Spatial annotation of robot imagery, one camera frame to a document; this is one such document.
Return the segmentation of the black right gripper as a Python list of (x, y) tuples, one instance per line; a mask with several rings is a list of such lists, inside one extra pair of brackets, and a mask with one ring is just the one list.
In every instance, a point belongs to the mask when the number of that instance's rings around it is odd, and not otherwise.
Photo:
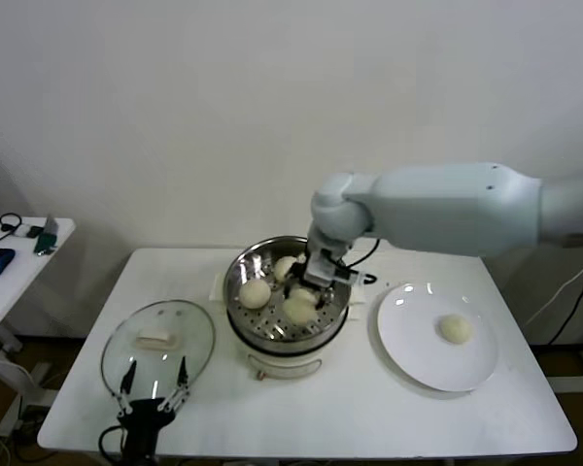
[(331, 286), (331, 267), (324, 262), (308, 259), (304, 264), (295, 261), (283, 276), (284, 297), (288, 299), (293, 288), (303, 286), (320, 291), (317, 309), (321, 310), (335, 302), (335, 290)]

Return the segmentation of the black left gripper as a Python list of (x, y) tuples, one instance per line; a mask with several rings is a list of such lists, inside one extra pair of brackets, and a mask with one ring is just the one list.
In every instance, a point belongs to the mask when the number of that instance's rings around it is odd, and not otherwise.
[(182, 357), (176, 383), (164, 399), (140, 399), (131, 402), (136, 370), (137, 361), (131, 359), (114, 394), (119, 405), (119, 423), (126, 431), (121, 452), (123, 455), (155, 455), (159, 432), (175, 419), (175, 414), (189, 397), (186, 358)]

